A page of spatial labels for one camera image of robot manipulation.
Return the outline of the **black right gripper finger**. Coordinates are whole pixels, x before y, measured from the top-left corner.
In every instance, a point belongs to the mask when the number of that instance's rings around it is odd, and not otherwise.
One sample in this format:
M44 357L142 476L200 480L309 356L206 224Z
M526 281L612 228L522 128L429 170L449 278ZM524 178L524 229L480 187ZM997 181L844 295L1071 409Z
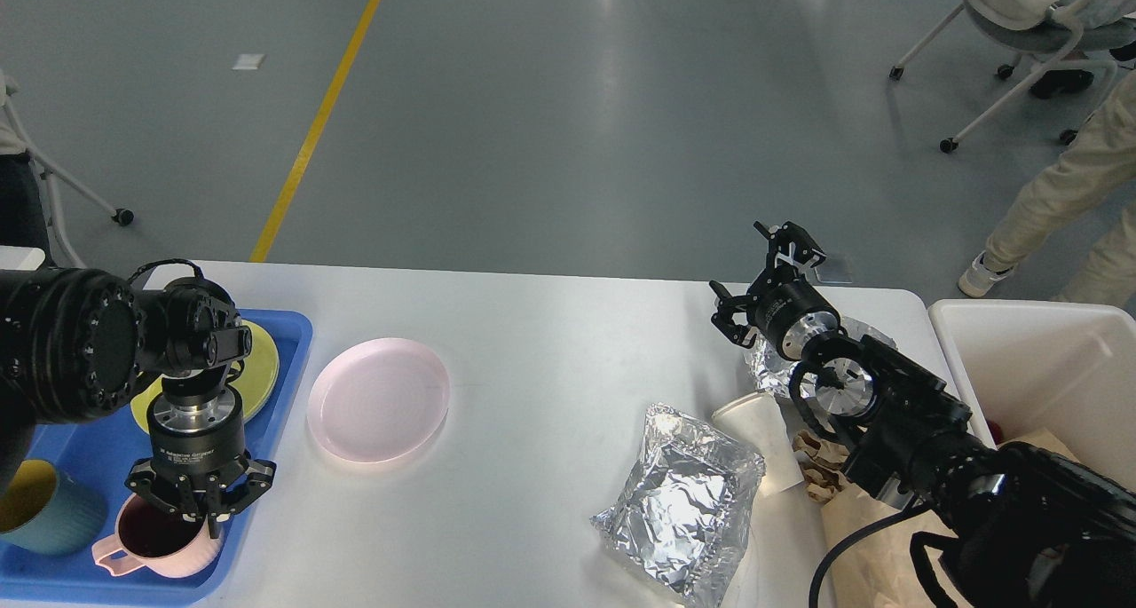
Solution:
M730 294L717 280L710 280L707 285L715 292L715 314L711 316L715 328L738 348L752 349L755 345L755 338L761 336L751 322L758 297L750 293Z
M793 220L779 226L765 226L754 220L753 226L768 242L765 269L759 273L758 283L791 283L807 277L807 269L815 268L827 259L827 253L812 236Z

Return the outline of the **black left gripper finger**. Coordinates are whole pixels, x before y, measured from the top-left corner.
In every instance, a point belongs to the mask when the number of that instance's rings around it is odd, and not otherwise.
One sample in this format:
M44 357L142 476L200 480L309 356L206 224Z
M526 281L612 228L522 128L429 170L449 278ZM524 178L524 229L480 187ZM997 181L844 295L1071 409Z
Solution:
M203 522L209 517L204 488L186 470L170 470L153 459L137 459L130 467L125 485L166 517L183 522Z
M276 463L240 457L237 463L209 474L209 536L218 539L220 523L243 513L272 488Z

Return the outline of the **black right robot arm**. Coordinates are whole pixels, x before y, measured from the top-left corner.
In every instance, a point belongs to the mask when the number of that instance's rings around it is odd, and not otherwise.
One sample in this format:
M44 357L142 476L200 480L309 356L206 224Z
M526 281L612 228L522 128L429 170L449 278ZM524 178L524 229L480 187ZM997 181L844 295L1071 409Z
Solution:
M790 399L807 426L849 450L847 481L895 514L852 532L824 556L809 588L860 540L926 511L951 535L916 532L909 552L937 607L951 607L927 551L974 607L1131 607L1133 494L1113 478L1025 442L984 445L971 409L945 382L878 338L852 338L809 283L826 253L792 220L755 231L765 269L743 294L718 281L715 328L741 348L763 338L793 363Z

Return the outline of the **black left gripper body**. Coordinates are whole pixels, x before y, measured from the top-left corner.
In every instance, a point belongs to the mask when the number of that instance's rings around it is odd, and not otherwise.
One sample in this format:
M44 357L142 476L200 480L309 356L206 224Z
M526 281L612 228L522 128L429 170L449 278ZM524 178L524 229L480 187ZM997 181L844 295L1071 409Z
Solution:
M147 428L154 474L174 486L186 481L191 488L207 488L211 476L220 486L232 486L245 475L250 455L243 402L228 388L197 407L179 407L158 395L147 407Z

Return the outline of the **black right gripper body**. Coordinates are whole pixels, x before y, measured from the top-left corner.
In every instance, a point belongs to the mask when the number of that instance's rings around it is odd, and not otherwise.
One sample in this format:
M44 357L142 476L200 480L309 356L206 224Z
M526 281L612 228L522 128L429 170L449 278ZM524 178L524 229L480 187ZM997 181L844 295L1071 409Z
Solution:
M797 270L765 270L750 286L750 325L777 353L800 360L811 338L840 330L840 313Z

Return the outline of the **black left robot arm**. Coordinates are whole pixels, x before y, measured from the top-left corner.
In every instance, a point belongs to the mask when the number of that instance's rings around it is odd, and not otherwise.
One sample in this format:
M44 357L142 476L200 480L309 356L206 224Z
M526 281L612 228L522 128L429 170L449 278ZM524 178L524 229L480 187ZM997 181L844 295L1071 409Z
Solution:
M39 425L100 420L159 383L147 406L150 457L125 484L215 533L275 478L275 463L245 445L244 405L227 382L253 350L252 330L198 265L159 291L133 283L97 269L3 272L3 488Z

